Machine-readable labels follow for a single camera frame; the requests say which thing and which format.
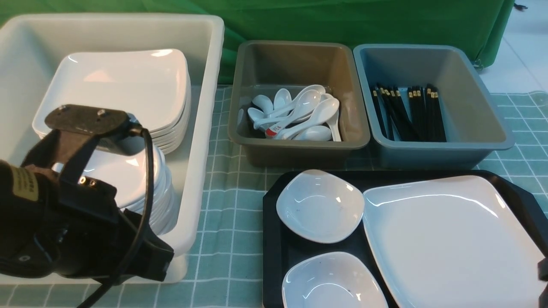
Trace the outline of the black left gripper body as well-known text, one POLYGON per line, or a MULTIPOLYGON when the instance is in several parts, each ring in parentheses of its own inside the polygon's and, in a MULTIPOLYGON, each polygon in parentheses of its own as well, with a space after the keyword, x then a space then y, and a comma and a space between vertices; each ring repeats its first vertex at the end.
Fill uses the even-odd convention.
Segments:
POLYGON ((153 142, 122 110, 68 104, 45 119, 50 132, 19 166, 1 161, 1 273, 24 279, 57 274, 121 284, 165 280, 174 250, 149 226, 153 142), (146 208, 121 210, 117 189, 82 174, 97 148, 146 152, 146 208))

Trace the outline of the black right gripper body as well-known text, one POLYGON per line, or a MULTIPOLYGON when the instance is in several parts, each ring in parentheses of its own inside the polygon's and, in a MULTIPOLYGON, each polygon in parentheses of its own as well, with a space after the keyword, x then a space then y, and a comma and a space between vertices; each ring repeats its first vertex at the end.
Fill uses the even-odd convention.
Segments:
POLYGON ((544 258, 537 265, 538 279, 546 283, 546 286, 539 296, 539 308, 548 307, 548 258, 544 258))

